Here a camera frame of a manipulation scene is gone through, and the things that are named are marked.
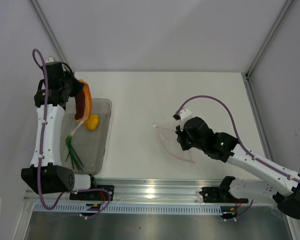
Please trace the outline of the orange papaya slice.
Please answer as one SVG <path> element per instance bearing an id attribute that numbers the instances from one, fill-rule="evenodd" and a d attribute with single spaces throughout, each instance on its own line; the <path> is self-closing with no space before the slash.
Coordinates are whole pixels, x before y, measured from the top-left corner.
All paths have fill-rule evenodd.
<path id="1" fill-rule="evenodd" d="M 90 118 L 92 113 L 92 96 L 89 85 L 82 79 L 79 80 L 83 84 L 82 90 L 74 97 L 76 113 L 74 119 L 79 123 L 84 123 Z"/>

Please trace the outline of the clear zip top bag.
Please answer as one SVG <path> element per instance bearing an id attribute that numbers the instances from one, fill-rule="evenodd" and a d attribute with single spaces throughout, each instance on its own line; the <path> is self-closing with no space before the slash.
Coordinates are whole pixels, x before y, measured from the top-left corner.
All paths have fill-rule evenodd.
<path id="1" fill-rule="evenodd" d="M 195 161 L 191 156 L 191 152 L 189 150 L 183 151 L 177 141 L 177 125 L 175 122 L 153 123 L 163 149 L 175 159 L 194 164 Z"/>

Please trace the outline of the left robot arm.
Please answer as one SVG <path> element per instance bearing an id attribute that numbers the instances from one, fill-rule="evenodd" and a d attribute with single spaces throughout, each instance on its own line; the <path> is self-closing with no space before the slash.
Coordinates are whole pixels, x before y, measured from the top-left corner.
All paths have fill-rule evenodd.
<path id="1" fill-rule="evenodd" d="M 75 78 L 64 62 L 45 65 L 47 79 L 42 79 L 34 96 L 37 111 L 37 136 L 30 166 L 21 170 L 22 180 L 36 194 L 79 191 L 87 200 L 98 196 L 99 188 L 88 174 L 77 174 L 61 161 L 62 122 L 69 98 L 75 100 L 74 119 L 84 125 L 92 113 L 89 85 Z"/>

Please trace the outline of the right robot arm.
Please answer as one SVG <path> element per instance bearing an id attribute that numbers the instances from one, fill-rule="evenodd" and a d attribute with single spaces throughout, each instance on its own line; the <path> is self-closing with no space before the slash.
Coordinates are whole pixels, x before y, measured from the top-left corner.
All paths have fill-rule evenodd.
<path id="1" fill-rule="evenodd" d="M 262 180 L 248 183 L 226 176 L 218 187 L 222 201 L 243 198 L 265 202 L 300 220 L 300 172 L 253 153 L 228 133 L 213 132 L 199 117 L 174 115 L 173 118 L 179 121 L 175 133 L 183 151 L 198 149 L 213 160 L 239 167 Z"/>

